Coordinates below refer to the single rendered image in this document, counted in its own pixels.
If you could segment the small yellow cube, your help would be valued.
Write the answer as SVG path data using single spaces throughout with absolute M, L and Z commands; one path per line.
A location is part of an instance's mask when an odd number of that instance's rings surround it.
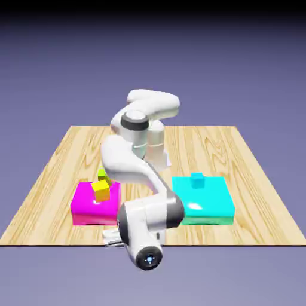
M 94 194 L 94 200 L 97 203 L 108 201 L 110 199 L 109 184 L 105 180 L 92 182 L 91 187 Z

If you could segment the large magenta box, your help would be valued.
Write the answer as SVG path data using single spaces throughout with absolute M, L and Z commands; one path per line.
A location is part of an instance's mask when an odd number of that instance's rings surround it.
M 96 204 L 91 182 L 79 182 L 71 201 L 73 225 L 116 225 L 121 202 L 120 183 L 113 181 L 110 199 Z

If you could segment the small lime green cube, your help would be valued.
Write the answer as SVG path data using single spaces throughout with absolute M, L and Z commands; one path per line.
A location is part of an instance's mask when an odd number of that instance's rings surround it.
M 109 185 L 109 187 L 112 186 L 112 181 L 109 178 L 108 174 L 106 173 L 106 170 L 103 167 L 101 167 L 98 171 L 98 181 L 103 181 L 103 180 Z

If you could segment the small cyan cube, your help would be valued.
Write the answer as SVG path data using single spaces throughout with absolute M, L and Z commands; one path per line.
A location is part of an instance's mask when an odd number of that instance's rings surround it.
M 195 189 L 204 188 L 205 176 L 202 174 L 202 172 L 191 174 L 191 186 Z

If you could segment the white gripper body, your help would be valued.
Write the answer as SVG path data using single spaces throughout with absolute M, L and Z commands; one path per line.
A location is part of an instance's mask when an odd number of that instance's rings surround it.
M 124 247 L 118 228 L 109 228 L 102 231 L 103 243 L 105 246 Z

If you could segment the large cyan box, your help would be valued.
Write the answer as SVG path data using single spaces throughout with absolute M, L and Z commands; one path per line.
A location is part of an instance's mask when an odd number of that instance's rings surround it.
M 172 190 L 183 202 L 184 225 L 232 225 L 235 205 L 222 176 L 205 176 L 204 188 L 191 186 L 191 176 L 172 177 Z

